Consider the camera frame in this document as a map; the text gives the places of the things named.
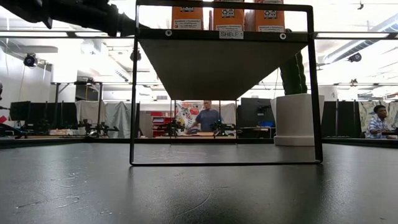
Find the black robotic arm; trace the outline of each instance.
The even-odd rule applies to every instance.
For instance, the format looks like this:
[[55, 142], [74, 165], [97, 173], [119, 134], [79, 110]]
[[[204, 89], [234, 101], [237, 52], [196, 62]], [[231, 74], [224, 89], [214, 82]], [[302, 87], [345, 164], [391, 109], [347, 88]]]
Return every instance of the black robotic arm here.
[[106, 32], [115, 37], [134, 35], [136, 22], [119, 14], [109, 0], [0, 0], [0, 5], [28, 22], [43, 22], [49, 29], [52, 20]]

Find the blue shirt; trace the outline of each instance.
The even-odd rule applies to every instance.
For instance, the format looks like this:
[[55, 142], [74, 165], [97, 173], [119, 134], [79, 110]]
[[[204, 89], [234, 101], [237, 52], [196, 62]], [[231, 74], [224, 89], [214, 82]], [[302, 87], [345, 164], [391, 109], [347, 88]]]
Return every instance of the blue shirt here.
[[200, 129], [203, 132], [212, 132], [211, 125], [220, 119], [220, 114], [217, 110], [202, 110], [197, 118], [197, 123], [200, 123]]
[[387, 136], [382, 135], [381, 133], [377, 133], [377, 134], [371, 134], [371, 130], [373, 129], [385, 129], [387, 130], [387, 122], [384, 119], [384, 121], [382, 121], [379, 117], [377, 118], [372, 118], [369, 121], [369, 125], [368, 125], [368, 129], [366, 130], [366, 138], [373, 138], [373, 139], [386, 139]]

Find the qr code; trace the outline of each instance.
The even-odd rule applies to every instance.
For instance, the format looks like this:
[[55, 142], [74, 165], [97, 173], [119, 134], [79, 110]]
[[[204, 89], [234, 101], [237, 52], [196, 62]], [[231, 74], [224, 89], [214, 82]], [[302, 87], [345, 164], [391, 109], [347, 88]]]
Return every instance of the qr code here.
[[193, 12], [193, 7], [181, 7], [180, 12]]
[[266, 11], [264, 11], [264, 18], [265, 19], [276, 19], [277, 13], [274, 10], [266, 10]]
[[223, 9], [222, 18], [233, 18], [235, 17], [235, 10], [234, 9]]

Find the striped shirt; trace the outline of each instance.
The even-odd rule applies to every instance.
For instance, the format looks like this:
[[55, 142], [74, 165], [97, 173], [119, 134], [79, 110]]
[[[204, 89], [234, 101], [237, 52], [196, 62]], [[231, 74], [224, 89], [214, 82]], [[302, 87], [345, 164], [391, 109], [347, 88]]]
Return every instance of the striped shirt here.
[[373, 139], [385, 139], [387, 136], [382, 135], [381, 133], [371, 134], [371, 130], [373, 129], [385, 129], [387, 130], [387, 122], [386, 120], [382, 121], [379, 117], [372, 118], [369, 121], [368, 129], [366, 130], [366, 138], [373, 138]]

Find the white wall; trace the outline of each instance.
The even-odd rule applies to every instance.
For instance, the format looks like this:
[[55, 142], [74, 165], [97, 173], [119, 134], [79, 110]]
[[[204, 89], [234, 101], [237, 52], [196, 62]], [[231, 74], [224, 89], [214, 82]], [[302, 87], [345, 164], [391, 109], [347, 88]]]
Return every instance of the white wall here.
[[[10, 107], [11, 102], [32, 101], [46, 102], [50, 98], [50, 72], [36, 67], [25, 67], [23, 61], [6, 55], [0, 49], [0, 80], [3, 84], [2, 101], [0, 105]], [[0, 110], [0, 117], [8, 118], [9, 112]]]

